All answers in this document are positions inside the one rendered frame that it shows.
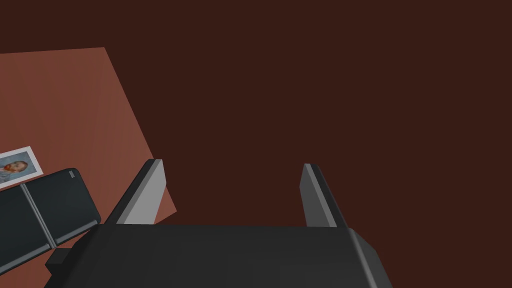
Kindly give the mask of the black refrigerator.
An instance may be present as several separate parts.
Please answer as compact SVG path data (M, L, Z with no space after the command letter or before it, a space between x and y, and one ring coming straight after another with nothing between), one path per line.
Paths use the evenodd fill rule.
M0 191L0 275L101 222L76 168Z

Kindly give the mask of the framed portrait picture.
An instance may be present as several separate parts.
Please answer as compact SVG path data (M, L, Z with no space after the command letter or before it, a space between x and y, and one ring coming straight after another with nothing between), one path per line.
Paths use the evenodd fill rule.
M30 146L0 153L0 190L43 174Z

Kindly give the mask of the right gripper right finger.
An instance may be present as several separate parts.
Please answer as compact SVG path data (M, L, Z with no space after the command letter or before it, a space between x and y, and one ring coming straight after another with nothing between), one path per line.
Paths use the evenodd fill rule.
M318 165L303 165L299 190L308 227L348 227Z

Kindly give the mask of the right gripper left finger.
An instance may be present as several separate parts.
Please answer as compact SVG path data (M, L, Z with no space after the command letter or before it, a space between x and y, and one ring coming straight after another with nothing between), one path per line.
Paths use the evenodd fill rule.
M163 161L148 159L104 223L154 224L166 184Z

